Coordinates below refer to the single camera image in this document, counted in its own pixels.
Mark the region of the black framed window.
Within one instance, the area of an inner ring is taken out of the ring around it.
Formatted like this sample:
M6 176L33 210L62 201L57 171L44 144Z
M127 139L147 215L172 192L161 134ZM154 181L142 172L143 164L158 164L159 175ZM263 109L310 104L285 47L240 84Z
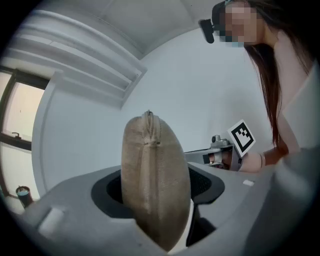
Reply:
M32 135L48 83L47 78L0 65L0 188L5 196L16 198L18 186L26 186L34 200L40 198L32 164Z

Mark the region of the white ceiling pipes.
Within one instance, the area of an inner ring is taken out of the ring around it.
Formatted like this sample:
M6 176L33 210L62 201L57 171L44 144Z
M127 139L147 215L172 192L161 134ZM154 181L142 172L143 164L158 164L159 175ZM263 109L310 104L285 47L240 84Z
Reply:
M97 29L68 16L33 11L6 46L1 64L50 78L76 94L120 109L147 72L142 62Z

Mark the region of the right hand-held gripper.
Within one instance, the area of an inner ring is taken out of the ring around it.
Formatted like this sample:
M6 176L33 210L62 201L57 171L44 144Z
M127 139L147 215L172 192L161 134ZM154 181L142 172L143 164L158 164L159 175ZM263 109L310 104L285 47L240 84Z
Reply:
M244 120L240 120L221 135L216 134L211 138L210 148L185 152L187 162L210 164L210 157L217 152L230 152L231 165L229 171L239 172L244 156L255 144L250 129Z

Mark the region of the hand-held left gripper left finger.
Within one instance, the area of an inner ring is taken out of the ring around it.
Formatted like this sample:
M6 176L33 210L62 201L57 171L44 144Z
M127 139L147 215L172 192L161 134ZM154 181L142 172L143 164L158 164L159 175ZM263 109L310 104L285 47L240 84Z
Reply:
M112 218L91 197L120 166L64 180L23 214L23 230L45 256L167 256L132 218Z

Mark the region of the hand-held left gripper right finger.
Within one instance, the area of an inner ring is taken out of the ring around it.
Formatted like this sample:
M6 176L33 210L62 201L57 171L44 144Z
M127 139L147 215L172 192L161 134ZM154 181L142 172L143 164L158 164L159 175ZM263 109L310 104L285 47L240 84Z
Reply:
M272 175L271 166L267 166L259 173L224 170L195 162L189 162L188 166L194 171L208 177L218 177L223 181L223 193L213 202L199 206L200 216L207 219L215 228L221 227L243 203L252 187L247 181L256 185L259 178Z

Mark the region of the beige oval case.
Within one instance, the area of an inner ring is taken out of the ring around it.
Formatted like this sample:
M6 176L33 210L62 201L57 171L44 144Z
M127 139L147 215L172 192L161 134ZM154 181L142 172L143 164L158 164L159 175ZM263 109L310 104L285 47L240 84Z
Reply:
M173 249L189 219L190 174L175 133L151 111L124 128L120 177L123 204L137 225L163 250Z

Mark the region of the person's right hand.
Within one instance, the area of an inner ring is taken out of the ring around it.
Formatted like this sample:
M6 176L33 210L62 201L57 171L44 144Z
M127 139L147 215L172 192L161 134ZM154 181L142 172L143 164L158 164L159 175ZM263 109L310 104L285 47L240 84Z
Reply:
M229 151L220 151L209 154L209 165L218 169L229 170L232 163L232 155Z

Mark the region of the black trash bin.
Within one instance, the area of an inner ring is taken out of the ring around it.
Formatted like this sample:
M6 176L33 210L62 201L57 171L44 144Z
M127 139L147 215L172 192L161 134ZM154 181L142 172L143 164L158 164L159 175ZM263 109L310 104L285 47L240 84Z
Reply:
M29 187L18 186L15 192L24 209L34 202Z

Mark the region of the person's pink top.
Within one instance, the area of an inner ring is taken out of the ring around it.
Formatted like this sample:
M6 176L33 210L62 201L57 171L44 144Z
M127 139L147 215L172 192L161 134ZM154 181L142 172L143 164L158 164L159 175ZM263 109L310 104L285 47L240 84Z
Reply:
M299 57L289 36L279 31L274 46L280 96L277 128L290 154L320 144L319 64Z

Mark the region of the person's right forearm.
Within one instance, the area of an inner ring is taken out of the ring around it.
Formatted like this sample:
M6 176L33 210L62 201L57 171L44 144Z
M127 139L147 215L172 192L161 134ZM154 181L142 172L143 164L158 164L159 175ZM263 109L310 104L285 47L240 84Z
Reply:
M243 157L240 172L258 173L265 166L275 165L282 157L289 153L288 148L275 147L268 151L257 153L249 152Z

